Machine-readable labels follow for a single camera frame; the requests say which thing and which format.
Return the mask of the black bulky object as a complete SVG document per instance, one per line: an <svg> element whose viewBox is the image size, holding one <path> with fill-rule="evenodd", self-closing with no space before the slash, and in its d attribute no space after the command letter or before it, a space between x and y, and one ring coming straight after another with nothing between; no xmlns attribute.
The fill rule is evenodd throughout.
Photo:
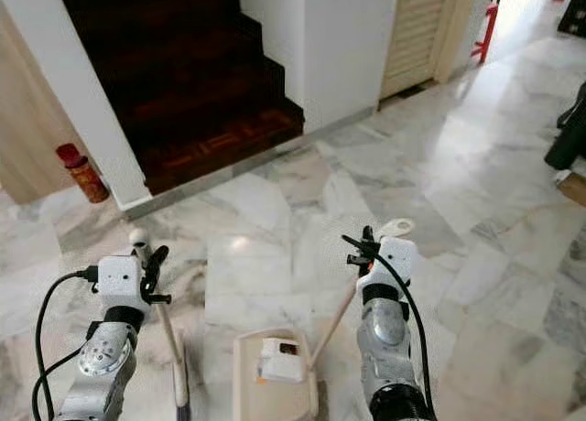
<svg viewBox="0 0 586 421"><path fill-rule="evenodd" d="M586 81L579 87L573 106L558 117L557 128L560 133L544 161L554 170L566 170L577 158L586 157Z"/></svg>

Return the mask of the dark wooden staircase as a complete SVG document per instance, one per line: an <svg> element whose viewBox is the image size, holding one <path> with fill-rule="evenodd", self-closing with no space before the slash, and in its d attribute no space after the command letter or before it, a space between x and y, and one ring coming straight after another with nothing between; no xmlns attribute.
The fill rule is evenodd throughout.
<svg viewBox="0 0 586 421"><path fill-rule="evenodd" d="M151 194L304 132L240 0L62 2Z"/></svg>

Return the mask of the brown cardboard box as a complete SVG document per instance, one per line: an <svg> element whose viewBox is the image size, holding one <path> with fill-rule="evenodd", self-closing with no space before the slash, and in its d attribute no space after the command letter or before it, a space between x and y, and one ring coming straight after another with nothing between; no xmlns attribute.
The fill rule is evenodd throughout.
<svg viewBox="0 0 586 421"><path fill-rule="evenodd" d="M554 174L554 187L565 198L586 208L586 176L570 169L557 171Z"/></svg>

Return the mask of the light wooden wall panel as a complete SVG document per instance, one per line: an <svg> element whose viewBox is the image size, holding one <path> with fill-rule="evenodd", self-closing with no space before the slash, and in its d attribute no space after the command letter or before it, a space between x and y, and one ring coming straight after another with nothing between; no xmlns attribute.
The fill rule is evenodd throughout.
<svg viewBox="0 0 586 421"><path fill-rule="evenodd" d="M80 138L4 5L0 24L0 181L28 204L76 186L56 149Z"/></svg>

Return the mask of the broom with wooden handle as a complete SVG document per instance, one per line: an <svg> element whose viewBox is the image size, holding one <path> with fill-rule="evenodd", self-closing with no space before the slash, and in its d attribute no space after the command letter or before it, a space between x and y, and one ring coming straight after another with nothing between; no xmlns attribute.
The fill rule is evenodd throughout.
<svg viewBox="0 0 586 421"><path fill-rule="evenodd" d="M131 244L131 254L141 264L142 275L144 273L144 248L155 248L146 230L133 229L129 233L128 241ZM191 389L189 370L187 367L187 351L181 336L173 329L171 317L165 308L168 304L154 304L160 324L167 338L168 349L172 359L173 376L173 403L176 406L176 421L192 421Z"/></svg>

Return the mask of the beige long-handled dustpan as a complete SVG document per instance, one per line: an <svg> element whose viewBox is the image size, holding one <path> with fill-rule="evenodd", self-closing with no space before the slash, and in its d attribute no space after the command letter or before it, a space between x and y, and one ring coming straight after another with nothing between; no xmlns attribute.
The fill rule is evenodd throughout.
<svg viewBox="0 0 586 421"><path fill-rule="evenodd" d="M346 215L324 221L311 230L302 243L304 269L314 286L326 288L336 299L326 318L319 318L311 333L300 329L252 330L234 339L232 416L233 421L313 421L320 412L320 383L334 350L342 342L346 354L342 367L355 373L357 393L363 411L372 421L435 421L429 389L426 329L409 283L381 256L378 261L392 272L403 288L391 286L357 288L360 266L346 263L348 254L360 256L341 236L356 240L363 227L372 225L380 243L384 236L413 241L416 228L411 219L393 219L377 224L361 215ZM258 376L258 359L263 338L301 342L306 379L302 383L265 381Z"/></svg>

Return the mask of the beige louvered door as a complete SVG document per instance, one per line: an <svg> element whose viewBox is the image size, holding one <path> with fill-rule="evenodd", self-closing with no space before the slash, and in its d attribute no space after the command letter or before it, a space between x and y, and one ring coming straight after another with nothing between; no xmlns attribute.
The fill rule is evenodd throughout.
<svg viewBox="0 0 586 421"><path fill-rule="evenodd" d="M378 99L450 81L474 0L396 0Z"/></svg>

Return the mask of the red cylindrical bottle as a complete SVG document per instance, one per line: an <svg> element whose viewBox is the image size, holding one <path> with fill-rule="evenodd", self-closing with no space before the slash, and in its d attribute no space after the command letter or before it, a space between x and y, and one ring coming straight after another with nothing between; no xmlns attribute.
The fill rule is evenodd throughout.
<svg viewBox="0 0 586 421"><path fill-rule="evenodd" d="M68 142L58 146L55 153L90 203L101 203L109 198L109 190L101 180L101 176L92 168L89 158L85 157L76 145Z"/></svg>

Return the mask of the white crumpled paper trash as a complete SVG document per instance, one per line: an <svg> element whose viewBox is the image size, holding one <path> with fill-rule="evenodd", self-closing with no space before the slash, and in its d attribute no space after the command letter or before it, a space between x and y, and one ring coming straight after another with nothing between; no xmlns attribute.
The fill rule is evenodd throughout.
<svg viewBox="0 0 586 421"><path fill-rule="evenodd" d="M265 381L302 383L306 379L302 345L293 339L263 338L258 359L258 376Z"/></svg>

